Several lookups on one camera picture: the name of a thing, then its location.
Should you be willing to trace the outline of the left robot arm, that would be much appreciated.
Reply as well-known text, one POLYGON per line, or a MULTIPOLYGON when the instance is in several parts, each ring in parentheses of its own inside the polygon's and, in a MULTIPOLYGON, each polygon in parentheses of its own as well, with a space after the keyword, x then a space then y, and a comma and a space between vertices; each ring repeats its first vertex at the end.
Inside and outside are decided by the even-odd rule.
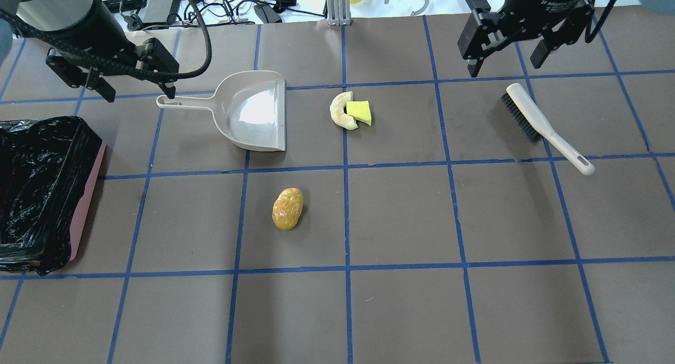
POLYGON ((157 38, 140 46, 133 44, 103 0, 2 0, 2 11, 21 21, 10 22, 11 30, 30 37, 44 34, 76 47, 78 52, 67 52, 51 45, 46 66, 70 87, 95 91, 108 102, 115 100, 116 91, 106 77, 128 75, 130 69, 179 71, 178 61, 157 38), (104 66, 80 52, 108 59, 116 66, 104 66))

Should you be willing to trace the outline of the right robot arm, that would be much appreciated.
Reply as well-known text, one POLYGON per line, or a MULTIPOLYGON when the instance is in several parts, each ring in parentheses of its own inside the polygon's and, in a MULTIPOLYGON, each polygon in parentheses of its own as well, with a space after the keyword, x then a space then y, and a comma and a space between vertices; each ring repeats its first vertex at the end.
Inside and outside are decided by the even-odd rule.
POLYGON ((465 0, 470 16, 458 39, 471 78, 485 60, 512 43, 537 40, 531 64, 539 69, 546 59, 579 40, 593 42, 618 0, 609 0, 595 16, 596 0, 504 0, 494 12, 488 0, 465 0))

